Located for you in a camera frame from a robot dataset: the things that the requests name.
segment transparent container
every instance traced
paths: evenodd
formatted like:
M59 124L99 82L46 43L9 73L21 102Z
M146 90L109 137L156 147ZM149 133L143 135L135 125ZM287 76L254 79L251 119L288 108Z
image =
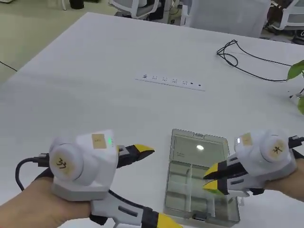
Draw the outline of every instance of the transparent container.
M225 138L174 129L165 196L165 213L231 227L240 221L237 198L202 189L206 170L229 155Z

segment black wire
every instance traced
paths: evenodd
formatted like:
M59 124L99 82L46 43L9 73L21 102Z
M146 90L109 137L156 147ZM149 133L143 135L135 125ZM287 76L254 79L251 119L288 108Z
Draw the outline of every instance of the black wire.
M180 11L180 9L177 9L176 13L170 13L170 15L176 15L179 13L179 11Z
M251 75L251 76L253 76L253 77L257 77L257 78L259 78L259 79L263 79L263 80L266 80L266 81L270 81L270 82L285 82L285 81L287 81L287 79L285 79L285 80L272 80L272 79L260 77L260 76L257 76L257 75L255 75L255 74L252 74L252 73L250 73L250 72L248 72L248 71L245 71L245 70L239 68L239 67L238 67L238 59L237 59L235 56L233 56L232 54L225 53L225 50L226 50L229 46L232 46L232 45L234 45L234 44L236 44L236 45L238 46L238 48L239 48L241 51L243 51L244 53L246 53L246 54L249 55L249 56L252 56L252 57L254 57L254 58L257 58L257 59L260 59L260 60L263 60L263 61L267 61L267 62L276 63L276 64L280 64L280 65L284 65L284 66L289 66L289 67L291 67L291 65L289 65L289 64L280 63L280 62L272 61L272 60L269 60L269 59L260 58L260 57L258 57L258 56L254 56L254 55L252 55L252 54L246 52L244 49L242 49L242 48L239 46L238 42L237 42L235 39L233 39L232 41L228 42L224 47L222 47L221 49L219 49L219 50L217 51L217 55L220 56L222 59L224 59L230 66L235 67L236 69L239 69L239 70L241 70L241 71L243 71L243 72L245 72L245 73L247 73L247 74L249 74L249 75ZM233 64L232 62L230 62L230 61L226 58L226 56L232 57L232 58L236 61L236 64Z
M26 159L22 160L21 162L19 162L19 164L17 165L16 170L15 170L15 179L16 179L16 183L18 184L21 191L24 190L24 187L23 187L23 185L20 181L20 178L19 178L20 168L23 164L25 164L27 162L36 162L36 161L37 161L36 158L26 158Z
M170 10L173 8L174 5L171 5L169 10L164 10L164 12L170 12Z
M17 70L16 70L16 69L14 69L14 68L10 67L9 65L7 65L7 64L5 64L5 63L3 63L3 62L1 62L1 61L0 61L0 63L1 63L1 64L3 64L4 66L6 66L6 67L8 67L8 68L10 68L10 69L12 69L12 70L14 70L14 71L16 71L16 72L17 72Z

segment table surface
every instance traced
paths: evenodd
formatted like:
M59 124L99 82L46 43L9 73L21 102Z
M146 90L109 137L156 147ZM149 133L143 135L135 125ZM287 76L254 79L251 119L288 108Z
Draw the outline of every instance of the table surface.
M252 129L283 128L303 136L304 118L288 96L299 92L304 80L267 82L229 67L215 53L232 39L264 58L288 64L303 59L304 47L298 45L84 15L0 88L0 202L19 192L17 163L48 152L58 135L113 129L119 144L155 148L153 156L118 170L111 188L158 211L163 209L173 128L226 137L230 151L234 137ZM286 78L285 66L242 55L236 47L230 52L244 69ZM193 80L206 91L135 80L145 73ZM25 165L21 179L27 185L40 171ZM266 191L245 199L235 227L299 226L303 211L304 203ZM87 219L63 227L83 226L98 227Z

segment power strip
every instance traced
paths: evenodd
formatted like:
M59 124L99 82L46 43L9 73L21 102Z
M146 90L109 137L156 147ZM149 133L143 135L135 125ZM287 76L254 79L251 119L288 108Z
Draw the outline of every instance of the power strip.
M142 75L135 80L145 81L145 82L154 82L158 84L168 85L168 86L176 86L181 88L187 88L187 89L194 89L194 90L200 90L205 91L203 88L203 85L200 83L195 83L189 80L181 80L177 78L169 78L169 77L163 77L163 76L153 76L153 75Z

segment human hand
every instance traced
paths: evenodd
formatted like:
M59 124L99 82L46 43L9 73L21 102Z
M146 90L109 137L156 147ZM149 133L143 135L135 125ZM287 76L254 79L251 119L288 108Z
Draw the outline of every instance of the human hand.
M89 202L69 202L51 192L52 178L39 178L0 207L5 228L57 228L72 219L88 218Z
M304 202L304 159L297 159L297 169L289 176L269 181L266 184L267 190L280 191L283 194Z

